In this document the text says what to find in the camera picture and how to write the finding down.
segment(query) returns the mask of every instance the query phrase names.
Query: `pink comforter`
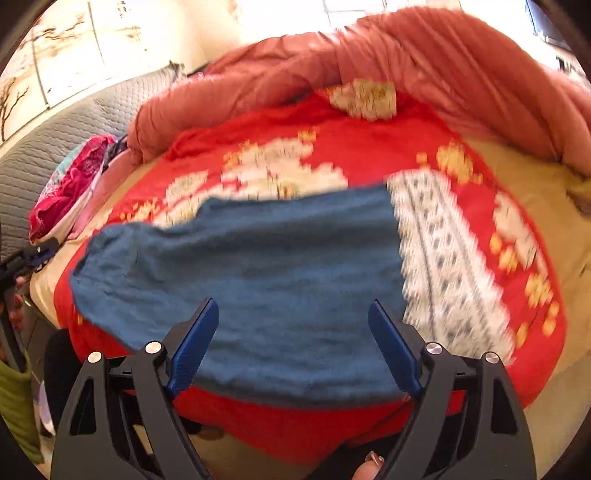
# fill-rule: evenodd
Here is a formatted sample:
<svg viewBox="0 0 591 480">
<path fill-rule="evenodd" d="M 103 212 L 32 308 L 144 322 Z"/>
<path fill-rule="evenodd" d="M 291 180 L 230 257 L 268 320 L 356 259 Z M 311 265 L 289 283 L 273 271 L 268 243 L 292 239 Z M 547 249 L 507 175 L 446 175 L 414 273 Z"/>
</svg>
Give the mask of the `pink comforter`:
<svg viewBox="0 0 591 480">
<path fill-rule="evenodd" d="M 155 159 L 183 130 L 213 127 L 355 78 L 392 81 L 461 134 L 503 141 L 591 176 L 591 96 L 481 20 L 425 7 L 228 52 L 207 75 L 177 83 L 141 107 L 129 128 L 126 161 L 133 168 Z"/>
</svg>

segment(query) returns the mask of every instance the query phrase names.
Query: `blue towel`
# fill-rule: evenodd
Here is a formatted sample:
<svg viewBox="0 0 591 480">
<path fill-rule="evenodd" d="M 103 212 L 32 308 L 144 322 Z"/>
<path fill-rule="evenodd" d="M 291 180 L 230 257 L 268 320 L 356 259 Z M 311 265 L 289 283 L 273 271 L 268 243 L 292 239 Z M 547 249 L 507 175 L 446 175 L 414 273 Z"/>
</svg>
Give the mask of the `blue towel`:
<svg viewBox="0 0 591 480">
<path fill-rule="evenodd" d="M 265 405 L 398 400 L 369 331 L 373 299 L 402 317 L 398 223 L 383 185 L 296 200 L 210 199 L 190 222 L 105 228 L 72 272 L 82 316 L 132 349 L 201 299 L 220 308 L 194 385 Z"/>
</svg>

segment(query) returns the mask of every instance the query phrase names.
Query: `black clamp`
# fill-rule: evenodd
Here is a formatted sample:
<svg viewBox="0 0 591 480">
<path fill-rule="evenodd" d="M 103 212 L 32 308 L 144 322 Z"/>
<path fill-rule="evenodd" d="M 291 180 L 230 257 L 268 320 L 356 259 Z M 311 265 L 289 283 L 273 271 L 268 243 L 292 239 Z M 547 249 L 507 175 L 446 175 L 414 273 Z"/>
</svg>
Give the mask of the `black clamp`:
<svg viewBox="0 0 591 480">
<path fill-rule="evenodd" d="M 172 400 L 189 388 L 219 322 L 212 299 L 162 342 L 135 355 L 89 355 L 58 428 L 51 477 L 57 480 L 199 480 L 210 475 Z M 126 416 L 121 394 L 135 390 L 153 456 Z"/>
<path fill-rule="evenodd" d="M 496 353 L 465 358 L 425 343 L 377 300 L 369 309 L 369 327 L 398 387 L 415 402 L 376 480 L 536 479 L 525 415 Z M 442 465 L 439 439 L 450 396 L 458 390 L 465 393 L 462 421 Z"/>
<path fill-rule="evenodd" d="M 0 316 L 0 345 L 8 365 L 19 372 L 27 370 L 27 360 L 20 336 L 12 329 L 8 318 L 8 312 L 14 308 L 16 279 L 42 266 L 56 254 L 59 246 L 59 242 L 51 238 L 36 246 L 26 247 L 0 263 L 0 295 L 4 302 L 4 311 Z"/>
</svg>

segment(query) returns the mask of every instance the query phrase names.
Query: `metal screw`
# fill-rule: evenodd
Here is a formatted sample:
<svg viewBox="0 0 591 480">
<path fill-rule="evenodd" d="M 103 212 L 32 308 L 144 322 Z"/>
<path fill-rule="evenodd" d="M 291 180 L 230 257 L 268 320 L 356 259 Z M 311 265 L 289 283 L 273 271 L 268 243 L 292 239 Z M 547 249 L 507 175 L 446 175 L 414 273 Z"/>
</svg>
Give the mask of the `metal screw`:
<svg viewBox="0 0 591 480">
<path fill-rule="evenodd" d="M 88 356 L 88 361 L 91 364 L 95 364 L 97 363 L 101 358 L 103 358 L 102 353 L 100 352 L 92 352 L 89 356 Z"/>
<path fill-rule="evenodd" d="M 443 352 L 443 347 L 438 343 L 431 342 L 427 344 L 427 352 L 429 352 L 431 355 L 439 355 L 441 352 Z"/>
<path fill-rule="evenodd" d="M 499 356 L 495 352 L 487 352 L 484 356 L 484 359 L 490 364 L 497 364 L 500 360 Z"/>
<path fill-rule="evenodd" d="M 160 350 L 162 350 L 162 344 L 160 342 L 150 342 L 148 345 L 146 345 L 146 352 L 154 354 L 154 353 L 158 353 Z"/>
</svg>

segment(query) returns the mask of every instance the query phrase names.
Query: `blue gripper pad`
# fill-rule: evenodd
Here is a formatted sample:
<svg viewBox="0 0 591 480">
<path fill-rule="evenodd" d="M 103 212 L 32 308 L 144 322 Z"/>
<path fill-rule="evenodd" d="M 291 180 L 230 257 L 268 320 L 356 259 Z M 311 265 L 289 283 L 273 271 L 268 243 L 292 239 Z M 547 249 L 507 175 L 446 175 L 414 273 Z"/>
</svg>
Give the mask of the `blue gripper pad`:
<svg viewBox="0 0 591 480">
<path fill-rule="evenodd" d="M 368 323 L 398 388 L 413 399 L 418 399 L 423 391 L 418 381 L 418 359 L 377 300 L 369 308 Z"/>
<path fill-rule="evenodd" d="M 219 307 L 210 299 L 170 361 L 166 390 L 174 397 L 189 388 L 219 325 Z"/>
</svg>

